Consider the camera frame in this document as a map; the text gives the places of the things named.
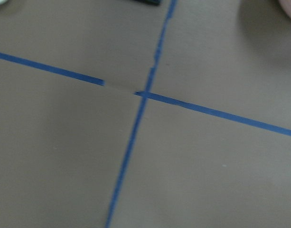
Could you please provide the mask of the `pink bowl with ice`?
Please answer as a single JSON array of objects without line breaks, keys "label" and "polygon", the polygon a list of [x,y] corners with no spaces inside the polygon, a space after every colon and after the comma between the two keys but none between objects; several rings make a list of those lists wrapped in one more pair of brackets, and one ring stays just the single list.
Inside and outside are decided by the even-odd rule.
[{"label": "pink bowl with ice", "polygon": [[291,0],[278,0],[278,2],[287,16],[291,19]]}]

